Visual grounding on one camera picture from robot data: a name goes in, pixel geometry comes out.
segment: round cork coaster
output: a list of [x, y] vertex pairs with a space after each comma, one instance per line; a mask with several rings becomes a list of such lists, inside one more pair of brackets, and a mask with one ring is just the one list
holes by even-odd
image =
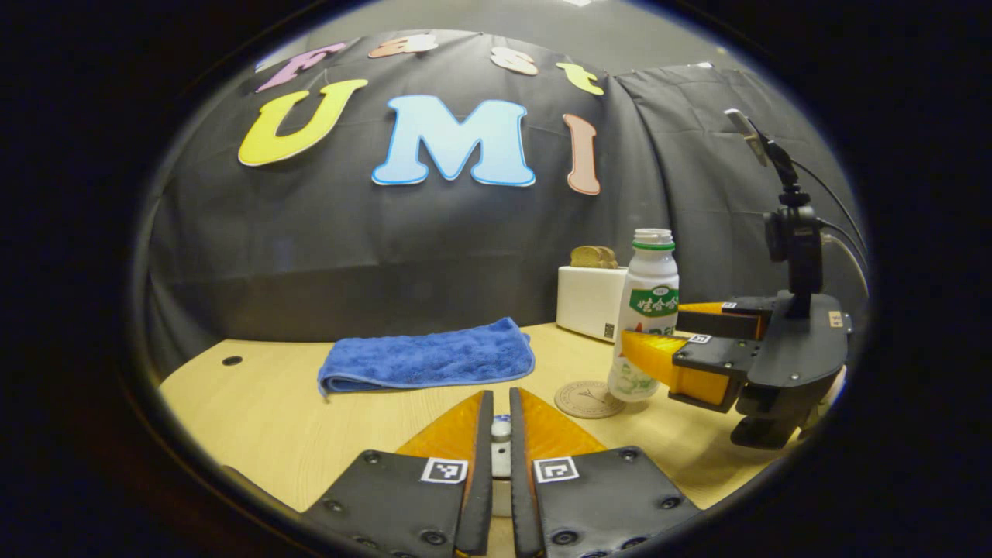
[[606, 383], [595, 380], [574, 381], [555, 394], [555, 405], [563, 413], [578, 418], [606, 418], [623, 410], [626, 403], [610, 395]]

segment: plastic bottle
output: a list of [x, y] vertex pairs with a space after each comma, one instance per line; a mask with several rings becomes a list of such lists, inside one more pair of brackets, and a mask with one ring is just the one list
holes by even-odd
[[[634, 258], [620, 297], [619, 330], [657, 335], [671, 335], [676, 330], [679, 267], [672, 257], [675, 247], [672, 232], [666, 228], [634, 231]], [[654, 394], [659, 382], [623, 356], [623, 343], [617, 337], [607, 385], [617, 399], [640, 401]]]

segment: folded blue towel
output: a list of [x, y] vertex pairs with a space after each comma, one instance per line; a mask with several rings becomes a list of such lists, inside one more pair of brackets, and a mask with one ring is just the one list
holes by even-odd
[[343, 339], [320, 368], [317, 388], [327, 395], [507, 381], [534, 370], [530, 341], [510, 318], [443, 334]]

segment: letter m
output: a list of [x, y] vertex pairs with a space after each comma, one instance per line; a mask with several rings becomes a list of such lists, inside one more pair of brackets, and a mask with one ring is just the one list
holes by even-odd
[[505, 100], [485, 100], [463, 122], [458, 122], [441, 100], [431, 95], [404, 95], [387, 105], [396, 111], [393, 138], [386, 162], [372, 172], [382, 185], [418, 184], [428, 176], [419, 161], [421, 141], [446, 180], [454, 180], [481, 144], [472, 178], [482, 184], [529, 186], [534, 171], [524, 161], [520, 120], [523, 106]]

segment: felt letter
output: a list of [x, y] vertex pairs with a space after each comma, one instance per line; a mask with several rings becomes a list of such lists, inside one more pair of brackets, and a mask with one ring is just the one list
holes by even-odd
[[454, 180], [481, 144], [481, 156], [472, 178], [482, 184], [529, 186], [534, 171], [524, 161], [520, 121], [523, 106], [505, 100], [484, 100], [463, 122], [458, 122], [441, 100], [430, 95], [404, 95], [387, 105], [396, 111], [393, 138], [386, 162], [372, 172], [382, 185], [418, 184], [428, 176], [418, 161], [421, 142], [446, 180]]
[[255, 89], [255, 92], [264, 91], [270, 87], [275, 87], [276, 85], [282, 85], [283, 83], [288, 83], [294, 77], [297, 76], [298, 71], [306, 70], [311, 68], [314, 64], [323, 60], [323, 58], [331, 53], [336, 53], [344, 48], [344, 43], [338, 43], [336, 45], [331, 45], [329, 47], [321, 47], [315, 51], [310, 51], [308, 53], [303, 53], [301, 55], [294, 56], [286, 63], [285, 66], [275, 75], [272, 79], [265, 82], [265, 85]]
[[583, 91], [589, 91], [594, 95], [603, 94], [602, 89], [593, 85], [589, 81], [590, 79], [596, 80], [596, 76], [586, 71], [582, 66], [579, 66], [578, 64], [565, 64], [561, 62], [555, 64], [555, 66], [564, 70], [565, 77], [571, 81], [572, 85], [575, 85]]
[[534, 66], [534, 59], [524, 53], [505, 47], [493, 47], [492, 53], [493, 56], [489, 60], [500, 68], [524, 75], [538, 74], [538, 67]]
[[568, 185], [580, 194], [599, 194], [599, 181], [596, 180], [596, 159], [592, 138], [596, 129], [574, 114], [566, 114], [564, 123], [571, 131], [571, 172]]
[[411, 35], [410, 37], [386, 41], [379, 45], [378, 49], [369, 53], [369, 58], [381, 59], [399, 53], [422, 53], [436, 48], [437, 43], [434, 42], [434, 35]]
[[238, 160], [249, 167], [258, 167], [275, 161], [289, 159], [320, 141], [337, 123], [341, 110], [351, 97], [351, 93], [368, 84], [367, 79], [349, 79], [325, 85], [320, 93], [323, 99], [313, 113], [313, 118], [302, 129], [288, 135], [277, 136], [276, 130], [297, 102], [309, 91], [297, 91], [275, 98], [260, 109], [258, 119], [252, 124], [241, 149]]

